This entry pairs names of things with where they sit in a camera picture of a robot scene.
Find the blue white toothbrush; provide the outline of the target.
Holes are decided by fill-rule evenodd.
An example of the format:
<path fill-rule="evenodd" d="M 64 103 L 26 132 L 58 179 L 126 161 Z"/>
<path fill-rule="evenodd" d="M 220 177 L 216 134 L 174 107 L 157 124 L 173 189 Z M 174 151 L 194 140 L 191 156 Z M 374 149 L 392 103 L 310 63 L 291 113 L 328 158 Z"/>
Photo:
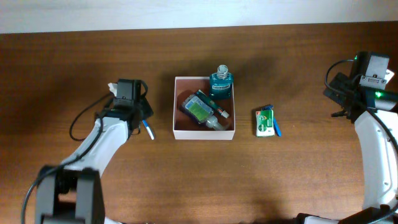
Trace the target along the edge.
<path fill-rule="evenodd" d="M 155 136 L 154 136 L 154 133 L 153 133 L 152 129 L 151 129 L 150 126 L 149 126 L 149 123 L 148 123 L 146 120 L 143 120 L 142 123 L 143 123 L 145 129 L 147 130 L 147 132 L 148 132 L 150 138 L 151 138 L 152 140 L 154 140 L 154 139 L 155 139 Z"/>

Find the white cardboard box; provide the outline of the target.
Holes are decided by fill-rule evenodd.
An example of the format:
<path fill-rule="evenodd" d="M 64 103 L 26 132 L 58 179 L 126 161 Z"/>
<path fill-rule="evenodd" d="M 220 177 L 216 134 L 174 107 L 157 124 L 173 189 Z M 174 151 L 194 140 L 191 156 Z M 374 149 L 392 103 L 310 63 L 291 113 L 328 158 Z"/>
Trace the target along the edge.
<path fill-rule="evenodd" d="M 196 124 L 190 117 L 179 110 L 178 96 L 188 92 L 201 90 L 208 94 L 210 89 L 209 77 L 175 77 L 174 80 L 174 110 L 172 130 L 177 140 L 232 140 L 236 130 L 236 113 L 234 102 L 234 85 L 231 89 L 231 97 L 227 100 L 216 100 L 227 113 L 228 118 L 223 118 L 218 113 L 215 116 L 222 125 L 229 125 L 224 131 L 215 131 L 206 126 Z"/>

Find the purple hand soap pump bottle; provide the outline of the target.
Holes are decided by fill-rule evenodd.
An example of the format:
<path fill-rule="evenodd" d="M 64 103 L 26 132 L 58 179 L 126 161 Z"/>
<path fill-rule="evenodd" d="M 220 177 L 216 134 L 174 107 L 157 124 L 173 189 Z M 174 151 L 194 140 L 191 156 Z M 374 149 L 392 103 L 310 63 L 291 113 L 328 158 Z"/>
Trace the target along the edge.
<path fill-rule="evenodd" d="M 214 129 L 216 131 L 226 131 L 229 129 L 230 124 L 221 124 L 215 115 L 217 112 L 199 99 L 195 94 L 196 92 L 192 93 L 182 101 L 178 107 L 179 110 L 189 116 L 198 125 L 206 126 L 207 128 Z"/>

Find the teal mouthwash bottle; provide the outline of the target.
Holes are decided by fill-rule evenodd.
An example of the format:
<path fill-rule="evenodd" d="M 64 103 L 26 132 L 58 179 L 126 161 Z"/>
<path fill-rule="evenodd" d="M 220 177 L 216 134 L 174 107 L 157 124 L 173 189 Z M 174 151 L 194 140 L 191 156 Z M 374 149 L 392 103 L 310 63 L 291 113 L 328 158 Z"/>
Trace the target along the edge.
<path fill-rule="evenodd" d="M 212 100 L 225 100 L 231 97 L 234 77 L 226 65 L 219 65 L 217 71 L 210 75 L 209 96 Z"/>

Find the green white toothpaste tube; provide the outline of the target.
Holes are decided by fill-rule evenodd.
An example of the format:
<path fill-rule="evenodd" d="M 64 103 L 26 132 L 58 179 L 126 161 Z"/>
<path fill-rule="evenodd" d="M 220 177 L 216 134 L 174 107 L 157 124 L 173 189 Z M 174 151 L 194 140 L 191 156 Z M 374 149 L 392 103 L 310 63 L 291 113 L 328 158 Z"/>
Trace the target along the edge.
<path fill-rule="evenodd" d="M 210 108 L 212 108 L 214 111 L 216 111 L 219 115 L 221 115 L 224 118 L 229 118 L 229 113 L 224 110 L 221 106 L 219 106 L 217 103 L 215 103 L 209 96 L 204 94 L 201 90 L 198 90 L 196 93 L 196 96 L 199 97 L 204 103 L 206 103 Z"/>

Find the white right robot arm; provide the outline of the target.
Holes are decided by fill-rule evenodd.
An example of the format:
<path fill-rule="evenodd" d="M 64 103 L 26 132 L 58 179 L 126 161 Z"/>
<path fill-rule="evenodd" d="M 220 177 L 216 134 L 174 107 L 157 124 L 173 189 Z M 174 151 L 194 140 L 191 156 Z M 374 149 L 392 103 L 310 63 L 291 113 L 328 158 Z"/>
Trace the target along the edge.
<path fill-rule="evenodd" d="M 349 75 L 325 80 L 323 94 L 354 124 L 364 170 L 363 209 L 340 223 L 397 223 L 397 93 L 385 89 L 394 76 L 389 56 L 361 51 Z"/>

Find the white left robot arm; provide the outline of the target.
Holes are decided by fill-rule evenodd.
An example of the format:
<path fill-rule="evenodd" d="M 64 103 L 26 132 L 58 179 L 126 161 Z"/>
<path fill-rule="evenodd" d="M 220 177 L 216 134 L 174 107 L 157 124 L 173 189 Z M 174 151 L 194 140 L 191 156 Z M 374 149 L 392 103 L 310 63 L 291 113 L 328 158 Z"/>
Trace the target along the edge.
<path fill-rule="evenodd" d="M 80 146 L 57 166 L 43 166 L 28 192 L 36 191 L 35 223 L 112 223 L 106 216 L 101 176 L 116 151 L 154 112 L 142 80 L 109 84 L 108 102 Z"/>

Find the blue razor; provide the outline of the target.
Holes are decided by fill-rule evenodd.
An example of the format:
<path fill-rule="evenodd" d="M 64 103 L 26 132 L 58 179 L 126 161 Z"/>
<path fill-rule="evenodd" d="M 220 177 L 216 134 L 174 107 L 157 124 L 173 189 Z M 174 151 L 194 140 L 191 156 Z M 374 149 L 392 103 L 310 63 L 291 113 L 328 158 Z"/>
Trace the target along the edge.
<path fill-rule="evenodd" d="M 273 109 L 274 109 L 274 106 L 273 106 L 273 105 L 265 105 L 265 106 L 262 108 L 262 110 L 273 110 Z M 273 125 L 274 125 L 275 134 L 276 134 L 278 137 L 282 137 L 282 132 L 281 132 L 281 130 L 280 130 L 280 128 L 279 128 L 279 125 L 278 125 L 278 123 L 277 123 L 276 118 L 273 118 Z"/>

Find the green white soap box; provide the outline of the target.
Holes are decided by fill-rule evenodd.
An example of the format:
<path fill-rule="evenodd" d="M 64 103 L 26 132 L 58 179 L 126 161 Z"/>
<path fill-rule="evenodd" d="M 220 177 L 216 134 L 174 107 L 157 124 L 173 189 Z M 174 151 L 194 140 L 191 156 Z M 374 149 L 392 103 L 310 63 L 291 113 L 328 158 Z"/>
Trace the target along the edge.
<path fill-rule="evenodd" d="M 256 136 L 263 138 L 275 135 L 273 110 L 256 112 Z"/>

